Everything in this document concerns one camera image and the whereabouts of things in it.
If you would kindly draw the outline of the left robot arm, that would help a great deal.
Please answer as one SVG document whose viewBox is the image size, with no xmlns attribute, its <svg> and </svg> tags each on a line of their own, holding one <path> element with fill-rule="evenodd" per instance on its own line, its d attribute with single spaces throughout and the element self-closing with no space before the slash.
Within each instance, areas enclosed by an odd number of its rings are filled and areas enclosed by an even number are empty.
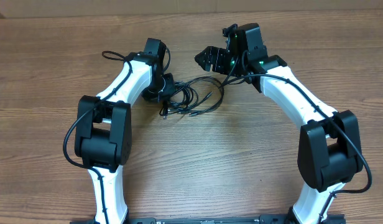
<svg viewBox="0 0 383 224">
<path fill-rule="evenodd" d="M 127 223 L 123 166 L 132 146 L 131 108 L 139 96 L 147 101 L 167 101 L 175 93 L 173 76 L 165 73 L 169 49 L 159 39 L 147 39 L 141 52 L 123 56 L 104 51 L 103 57 L 123 63 L 120 74 L 96 96 L 83 96 L 75 133 L 75 154 L 80 167 L 93 181 L 96 215 L 91 223 Z"/>
</svg>

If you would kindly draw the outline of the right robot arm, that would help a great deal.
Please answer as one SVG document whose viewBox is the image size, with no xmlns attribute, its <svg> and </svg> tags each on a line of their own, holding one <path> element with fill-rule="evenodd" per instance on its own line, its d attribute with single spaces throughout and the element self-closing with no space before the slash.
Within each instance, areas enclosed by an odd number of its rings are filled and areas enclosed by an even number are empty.
<svg viewBox="0 0 383 224">
<path fill-rule="evenodd" d="M 195 56 L 207 72 L 226 76 L 224 85 L 240 80 L 272 99 L 299 129 L 297 165 L 304 185 L 286 215 L 260 215 L 259 223 L 345 223 L 328 209 L 354 175 L 366 166 L 357 117 L 339 112 L 300 83 L 287 63 L 270 56 L 257 23 L 223 29 L 226 48 L 208 46 Z"/>
</svg>

